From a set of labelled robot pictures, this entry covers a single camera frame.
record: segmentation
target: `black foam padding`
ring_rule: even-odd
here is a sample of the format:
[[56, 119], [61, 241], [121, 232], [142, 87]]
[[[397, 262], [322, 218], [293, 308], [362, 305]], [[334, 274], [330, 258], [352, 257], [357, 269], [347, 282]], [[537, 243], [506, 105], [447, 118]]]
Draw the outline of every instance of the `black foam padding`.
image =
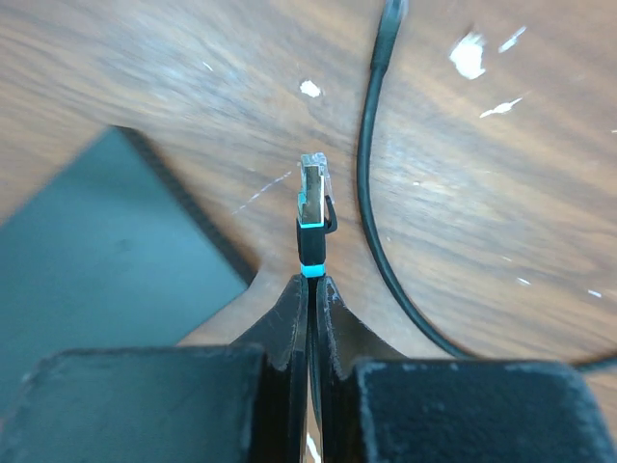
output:
[[617, 461], [594, 397], [565, 365], [367, 362], [356, 374], [364, 461]]
[[144, 138], [109, 129], [0, 228], [0, 416], [38, 359], [175, 344], [254, 275]]
[[263, 365], [251, 346], [57, 355], [25, 381], [0, 461], [249, 461]]

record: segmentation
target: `gray pad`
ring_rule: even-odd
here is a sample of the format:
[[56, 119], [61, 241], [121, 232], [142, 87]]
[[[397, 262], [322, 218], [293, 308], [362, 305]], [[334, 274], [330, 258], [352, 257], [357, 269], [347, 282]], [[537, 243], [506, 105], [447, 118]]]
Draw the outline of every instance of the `gray pad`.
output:
[[114, 127], [0, 228], [0, 416], [41, 357], [181, 340], [255, 272]]

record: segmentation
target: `white speck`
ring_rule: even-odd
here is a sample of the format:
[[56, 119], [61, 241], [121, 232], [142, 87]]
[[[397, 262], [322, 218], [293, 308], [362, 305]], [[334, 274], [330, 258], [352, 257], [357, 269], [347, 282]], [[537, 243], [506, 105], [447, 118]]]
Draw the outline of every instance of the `white speck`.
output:
[[450, 61], [463, 77], [472, 80], [482, 75], [482, 52], [486, 44], [482, 34], [469, 32], [452, 49]]
[[274, 179], [273, 181], [271, 181], [270, 183], [268, 183], [266, 186], [264, 186], [263, 188], [261, 188], [259, 191], [257, 191], [254, 195], [251, 196], [251, 198], [245, 203], [242, 204], [240, 207], [238, 207], [237, 209], [235, 209], [231, 215], [235, 215], [238, 212], [240, 212], [242, 209], [244, 209], [247, 205], [249, 205], [250, 203], [252, 203], [254, 200], [256, 200], [257, 198], [259, 198], [259, 196], [261, 195], [261, 193], [263, 193], [264, 191], [266, 191], [268, 188], [270, 188], [272, 185], [279, 183], [282, 180], [285, 180], [287, 177], [289, 177], [291, 175], [291, 171], [289, 171], [288, 173], [286, 173], [284, 176], [280, 176], [279, 178]]
[[321, 456], [319, 455], [319, 450], [317, 450], [317, 446], [315, 445], [315, 441], [312, 440], [310, 434], [307, 433], [307, 447], [310, 452], [310, 456], [315, 463], [321, 463]]
[[510, 48], [512, 48], [514, 45], [517, 44], [517, 41], [519, 40], [519, 36], [527, 30], [526, 26], [523, 26], [521, 29], [519, 29], [517, 32], [514, 33], [514, 35], [508, 39], [507, 41], [505, 41], [503, 43], [502, 46], [499, 47], [499, 49], [497, 50], [499, 53], [503, 53], [504, 51], [509, 50]]
[[305, 80], [302, 84], [300, 84], [300, 92], [310, 96], [311, 98], [317, 98], [321, 95], [321, 89], [317, 87], [312, 80]]
[[510, 101], [509, 103], [501, 103], [498, 104], [495, 109], [489, 109], [488, 111], [483, 112], [480, 115], [480, 119], [486, 118], [487, 116], [491, 116], [492, 114], [505, 114], [508, 113], [515, 104], [521, 101], [522, 98], [517, 98], [514, 101]]

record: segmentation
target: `black coiled cable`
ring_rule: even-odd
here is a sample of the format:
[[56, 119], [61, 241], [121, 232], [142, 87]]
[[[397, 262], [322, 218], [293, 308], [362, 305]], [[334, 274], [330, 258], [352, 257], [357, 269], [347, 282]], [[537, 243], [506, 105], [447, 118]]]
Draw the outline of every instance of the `black coiled cable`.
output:
[[[379, 233], [377, 233], [373, 207], [370, 201], [370, 153], [377, 106], [379, 104], [379, 94], [382, 89], [382, 83], [384, 82], [384, 76], [388, 70], [389, 59], [392, 55], [396, 35], [398, 34], [399, 26], [406, 12], [407, 0], [388, 0], [382, 13], [377, 39], [375, 40], [375, 46], [373, 48], [370, 79], [368, 81], [366, 98], [364, 100], [364, 110], [362, 112], [356, 164], [356, 184], [358, 205], [362, 219], [362, 230], [368, 248], [375, 259], [375, 264], [390, 293], [422, 334], [443, 351], [457, 359], [479, 359], [482, 358], [482, 356], [456, 344], [441, 333], [409, 298], [403, 286], [396, 278], [396, 274], [394, 270], [392, 270], [388, 257], [384, 252], [384, 248], [379, 239]], [[585, 373], [617, 367], [617, 353], [611, 353], [601, 358], [589, 359], [582, 362], [574, 362], [571, 363], [571, 365], [577, 370]]]

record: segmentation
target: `wooden table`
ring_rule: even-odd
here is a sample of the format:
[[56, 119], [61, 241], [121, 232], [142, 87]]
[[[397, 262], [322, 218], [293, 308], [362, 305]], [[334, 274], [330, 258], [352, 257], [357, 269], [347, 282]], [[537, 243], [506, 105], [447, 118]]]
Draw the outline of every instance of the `wooden table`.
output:
[[[297, 163], [324, 151], [340, 229], [328, 268], [350, 308], [416, 357], [441, 357], [367, 252], [354, 151], [377, 0], [0, 1], [0, 216], [106, 124], [143, 130], [259, 267], [185, 342], [226, 342], [298, 270]], [[372, 197], [406, 289], [491, 357], [617, 348], [617, 3], [415, 2], [375, 131]], [[470, 27], [479, 77], [449, 61]], [[523, 26], [509, 50], [498, 48]], [[310, 80], [320, 91], [301, 92]], [[480, 115], [522, 98], [506, 114]], [[589, 376], [617, 435], [617, 372]]]

